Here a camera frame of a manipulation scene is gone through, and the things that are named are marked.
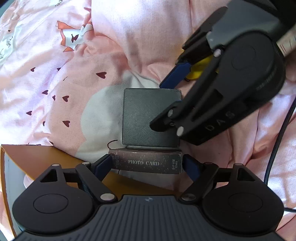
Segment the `yellow plastic toy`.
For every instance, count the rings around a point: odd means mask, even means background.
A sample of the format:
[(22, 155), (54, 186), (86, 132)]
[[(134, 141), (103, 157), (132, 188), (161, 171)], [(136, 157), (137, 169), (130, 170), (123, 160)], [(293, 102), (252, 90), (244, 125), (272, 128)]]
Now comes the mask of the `yellow plastic toy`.
[(185, 77), (186, 81), (197, 80), (200, 78), (204, 70), (207, 68), (209, 63), (211, 62), (213, 55), (199, 61), (195, 65), (190, 68), (189, 74)]

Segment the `pink cloud pattern duvet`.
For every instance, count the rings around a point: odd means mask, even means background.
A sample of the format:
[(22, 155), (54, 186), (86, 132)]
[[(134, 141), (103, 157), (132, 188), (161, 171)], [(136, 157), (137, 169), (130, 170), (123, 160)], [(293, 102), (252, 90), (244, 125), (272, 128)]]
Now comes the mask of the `pink cloud pattern duvet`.
[[(14, 1), (1, 16), (1, 144), (55, 146), (86, 161), (121, 137), (128, 87), (158, 87), (182, 44), (228, 1)], [(64, 43), (66, 27), (78, 44)], [(199, 161), (244, 163), (263, 178), (295, 98), (295, 51), (279, 95), (200, 146)], [(295, 208), (295, 113), (268, 186)]]

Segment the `photo card box dark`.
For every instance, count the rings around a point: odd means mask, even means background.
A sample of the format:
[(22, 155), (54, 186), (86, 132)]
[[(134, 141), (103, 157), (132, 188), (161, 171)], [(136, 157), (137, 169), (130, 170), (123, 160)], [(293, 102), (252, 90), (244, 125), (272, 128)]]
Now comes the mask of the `photo card box dark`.
[(179, 151), (114, 149), (108, 153), (114, 169), (159, 174), (182, 172), (182, 153)]

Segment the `orange white cardboard box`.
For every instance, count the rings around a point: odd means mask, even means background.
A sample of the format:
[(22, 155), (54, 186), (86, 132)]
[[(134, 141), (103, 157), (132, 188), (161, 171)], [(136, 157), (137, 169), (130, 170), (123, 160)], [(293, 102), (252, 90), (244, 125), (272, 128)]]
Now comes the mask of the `orange white cardboard box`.
[[(21, 230), (12, 212), (15, 200), (39, 177), (56, 181), (56, 168), (63, 169), (69, 186), (78, 187), (75, 167), (82, 163), (69, 154), (41, 145), (1, 145), (1, 240), (13, 240)], [(179, 192), (145, 184), (109, 172), (102, 181), (118, 198), (124, 194), (175, 195)]]

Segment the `black textured box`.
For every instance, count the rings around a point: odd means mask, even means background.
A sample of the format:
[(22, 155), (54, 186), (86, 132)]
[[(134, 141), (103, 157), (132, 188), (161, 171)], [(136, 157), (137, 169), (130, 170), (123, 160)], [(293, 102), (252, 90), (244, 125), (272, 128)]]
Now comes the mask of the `black textured box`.
[(174, 130), (153, 131), (149, 124), (173, 102), (181, 100), (176, 89), (127, 88), (123, 97), (122, 144), (125, 146), (177, 148)]

